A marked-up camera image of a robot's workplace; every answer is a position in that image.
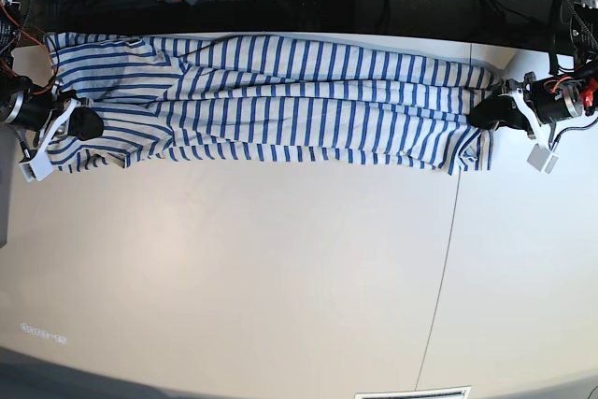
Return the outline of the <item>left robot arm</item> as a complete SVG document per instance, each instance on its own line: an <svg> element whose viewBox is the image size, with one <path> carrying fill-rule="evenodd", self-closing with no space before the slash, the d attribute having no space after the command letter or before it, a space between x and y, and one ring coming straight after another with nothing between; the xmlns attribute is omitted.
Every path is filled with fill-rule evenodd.
<svg viewBox="0 0 598 399"><path fill-rule="evenodd" d="M569 39L574 66L560 67L556 54L557 20L567 7ZM501 80L489 99L473 107L468 123L483 130L508 127L534 133L532 124L592 116L597 112L597 0L552 0L549 14L549 77L537 79L530 72L522 81Z"/></svg>

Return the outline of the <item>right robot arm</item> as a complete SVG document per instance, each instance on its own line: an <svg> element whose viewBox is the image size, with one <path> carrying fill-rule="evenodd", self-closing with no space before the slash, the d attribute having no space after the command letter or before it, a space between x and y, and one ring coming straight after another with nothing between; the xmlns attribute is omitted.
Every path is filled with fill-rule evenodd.
<svg viewBox="0 0 598 399"><path fill-rule="evenodd" d="M1 0L1 123L50 136L50 127L65 114L65 123L58 124L59 135L80 141L96 139L104 132L104 122L89 100L62 86L64 72L56 41L48 35L40 39L27 30L33 3L34 0ZM13 68L13 51L22 40L40 47L50 60L47 82L38 85Z"/></svg>

